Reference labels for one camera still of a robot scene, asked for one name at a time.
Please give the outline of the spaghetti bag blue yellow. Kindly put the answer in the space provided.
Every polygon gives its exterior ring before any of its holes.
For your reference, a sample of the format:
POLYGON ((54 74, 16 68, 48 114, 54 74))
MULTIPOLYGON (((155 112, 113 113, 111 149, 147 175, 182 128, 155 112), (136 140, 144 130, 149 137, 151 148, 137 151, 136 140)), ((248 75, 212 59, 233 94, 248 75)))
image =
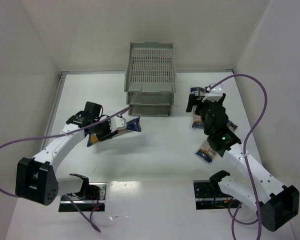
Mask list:
MULTIPOLYGON (((126 129, 117 130, 116 135, 114 137, 112 137, 111 139, 122 136, 122 135, 125 135, 125 134, 129 134, 129 133, 132 133, 132 132, 139 132, 140 133, 142 131, 140 119, 141 119, 140 117, 135 117, 132 120, 129 120, 127 122, 126 129)), ((93 145, 95 145, 99 142, 89 142, 89 136, 88 136, 86 146, 91 147, 91 146, 93 146, 93 145)))

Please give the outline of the spaghetti bag white label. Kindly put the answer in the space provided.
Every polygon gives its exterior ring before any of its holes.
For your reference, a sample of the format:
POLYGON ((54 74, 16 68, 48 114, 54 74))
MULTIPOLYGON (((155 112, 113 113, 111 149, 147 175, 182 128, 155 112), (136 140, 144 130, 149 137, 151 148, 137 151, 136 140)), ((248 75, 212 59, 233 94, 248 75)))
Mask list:
POLYGON ((232 131, 235 132, 238 126, 234 124, 232 121, 228 120, 227 121, 227 127, 232 131))

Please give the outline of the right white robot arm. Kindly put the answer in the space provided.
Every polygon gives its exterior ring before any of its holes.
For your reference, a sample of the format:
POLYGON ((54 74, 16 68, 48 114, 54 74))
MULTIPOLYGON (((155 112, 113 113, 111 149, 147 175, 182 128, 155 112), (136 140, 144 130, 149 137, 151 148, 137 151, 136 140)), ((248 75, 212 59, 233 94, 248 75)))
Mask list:
POLYGON ((190 94, 186 110, 191 112, 196 107, 195 114, 201 117, 210 147, 253 183, 248 187, 221 170, 210 177, 211 187, 248 206, 261 217, 261 224, 267 230, 275 232, 298 215, 300 192, 293 185, 285 186, 244 149, 244 144, 227 126, 225 97, 224 93, 212 97, 190 94))

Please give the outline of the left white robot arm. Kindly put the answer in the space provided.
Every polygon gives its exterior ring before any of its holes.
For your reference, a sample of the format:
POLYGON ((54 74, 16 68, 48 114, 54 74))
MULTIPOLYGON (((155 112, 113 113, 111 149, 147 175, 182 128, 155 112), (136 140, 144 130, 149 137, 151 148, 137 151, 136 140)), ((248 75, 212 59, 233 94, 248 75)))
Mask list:
POLYGON ((15 194, 48 206, 58 196, 88 195, 89 181, 140 181, 191 174, 190 121, 185 116, 104 114, 88 101, 62 131, 17 164, 15 194))

